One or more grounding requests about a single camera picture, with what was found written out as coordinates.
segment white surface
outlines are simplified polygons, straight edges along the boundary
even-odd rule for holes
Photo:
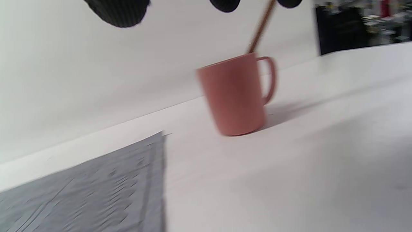
[[[266,4],[154,0],[121,29],[83,0],[0,1],[0,162],[201,96],[194,70],[245,52]],[[277,7],[258,51],[290,67],[315,33],[310,1]]]
[[[267,128],[217,134],[197,98],[0,165],[7,189],[167,136],[169,232],[410,232],[412,43],[279,72]]]

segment white table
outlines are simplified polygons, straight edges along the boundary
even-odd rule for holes
[[[7,189],[155,132],[169,232],[412,231],[412,44],[279,72],[265,129],[217,134],[204,98],[0,165]]]

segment white wall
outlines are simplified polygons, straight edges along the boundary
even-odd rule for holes
[[[153,0],[121,29],[83,0],[2,0],[0,162],[200,96],[194,70],[245,52],[266,4]],[[311,1],[277,7],[258,52],[289,67],[317,56],[315,33]]]

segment gray cloth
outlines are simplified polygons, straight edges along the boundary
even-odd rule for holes
[[[0,232],[162,232],[161,133],[0,193]]]

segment black object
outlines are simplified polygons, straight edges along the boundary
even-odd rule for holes
[[[302,0],[278,0],[279,4],[286,8],[295,8],[297,7]]]
[[[369,42],[366,26],[359,8],[352,7],[332,15],[333,31],[336,33],[337,48],[347,50],[367,47]]]
[[[318,36],[319,36],[319,48],[320,54],[328,54],[337,50],[334,44],[334,37],[336,37],[331,31],[332,24],[329,20],[328,9],[324,6],[318,6],[316,11],[316,22],[318,24]]]
[[[85,0],[102,20],[116,27],[131,27],[140,23],[150,0]]]
[[[324,7],[317,7],[316,18],[321,55],[369,45],[370,37],[358,8],[329,14]]]
[[[230,13],[239,6],[240,0],[210,0],[212,5],[216,7],[216,9]]]

